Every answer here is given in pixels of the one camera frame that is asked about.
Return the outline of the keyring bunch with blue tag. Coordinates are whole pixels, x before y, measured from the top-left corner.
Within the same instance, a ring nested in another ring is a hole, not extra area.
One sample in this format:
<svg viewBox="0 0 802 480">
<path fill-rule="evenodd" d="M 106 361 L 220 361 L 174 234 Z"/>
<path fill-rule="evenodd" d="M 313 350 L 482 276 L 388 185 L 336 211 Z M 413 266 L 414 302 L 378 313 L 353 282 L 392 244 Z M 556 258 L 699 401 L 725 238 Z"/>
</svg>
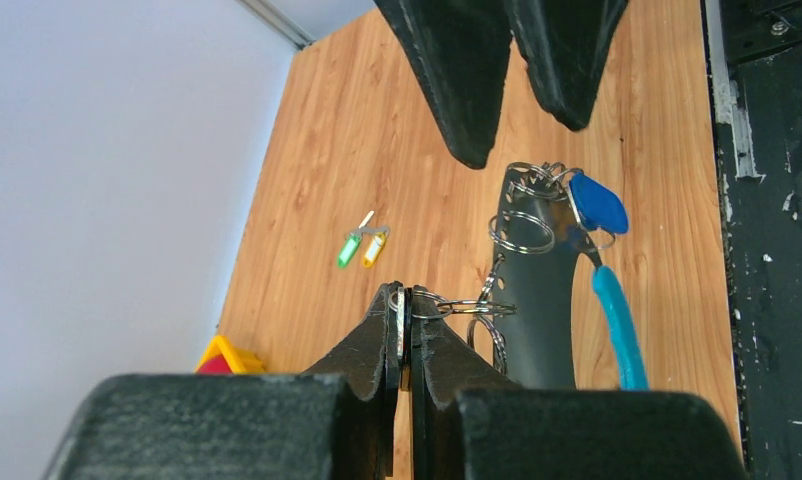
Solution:
<svg viewBox="0 0 802 480">
<path fill-rule="evenodd" d="M 577 262 L 592 264 L 590 284 L 602 307 L 622 390 L 645 390 L 646 368 L 623 288 L 601 259 L 629 230 L 619 197 L 578 167 L 513 162 L 505 169 L 497 213 L 487 223 L 492 265 L 477 298 L 448 300 L 415 289 L 435 304 L 425 319 L 470 316 L 466 341 L 483 325 L 495 369 L 534 389 L 576 386 L 572 293 Z"/>
</svg>

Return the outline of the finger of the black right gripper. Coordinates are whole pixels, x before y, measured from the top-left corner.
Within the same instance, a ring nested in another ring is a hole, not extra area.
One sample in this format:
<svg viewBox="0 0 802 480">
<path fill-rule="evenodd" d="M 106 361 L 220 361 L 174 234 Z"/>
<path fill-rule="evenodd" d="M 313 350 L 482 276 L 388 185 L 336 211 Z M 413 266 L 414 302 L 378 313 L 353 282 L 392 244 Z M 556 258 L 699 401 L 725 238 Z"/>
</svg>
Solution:
<svg viewBox="0 0 802 480">
<path fill-rule="evenodd" d="M 540 107 L 571 131 L 589 125 L 627 0 L 515 0 L 504 10 Z"/>
<path fill-rule="evenodd" d="M 483 169 L 494 146 L 512 32 L 500 1 L 377 1 L 451 155 Z"/>
</svg>

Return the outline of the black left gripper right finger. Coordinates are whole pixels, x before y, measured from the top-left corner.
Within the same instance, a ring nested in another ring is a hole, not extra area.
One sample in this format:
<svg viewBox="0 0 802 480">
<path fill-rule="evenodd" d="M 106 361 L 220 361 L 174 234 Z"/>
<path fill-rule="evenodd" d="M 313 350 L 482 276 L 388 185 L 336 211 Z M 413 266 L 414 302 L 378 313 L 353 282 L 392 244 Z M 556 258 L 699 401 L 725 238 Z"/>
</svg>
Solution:
<svg viewBox="0 0 802 480">
<path fill-rule="evenodd" d="M 675 392 L 540 390 L 509 380 L 408 292 L 416 479 L 743 479 L 723 420 Z"/>
</svg>

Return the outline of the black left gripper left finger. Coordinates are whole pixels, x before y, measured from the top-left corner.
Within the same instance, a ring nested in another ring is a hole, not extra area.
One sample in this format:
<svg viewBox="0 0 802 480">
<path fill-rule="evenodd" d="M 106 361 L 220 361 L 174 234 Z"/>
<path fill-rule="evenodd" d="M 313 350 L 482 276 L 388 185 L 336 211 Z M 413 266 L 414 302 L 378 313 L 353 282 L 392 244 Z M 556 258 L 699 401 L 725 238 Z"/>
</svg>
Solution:
<svg viewBox="0 0 802 480">
<path fill-rule="evenodd" d="M 402 287 L 294 374 L 127 374 L 81 403 L 48 479 L 383 479 L 393 471 Z"/>
</svg>

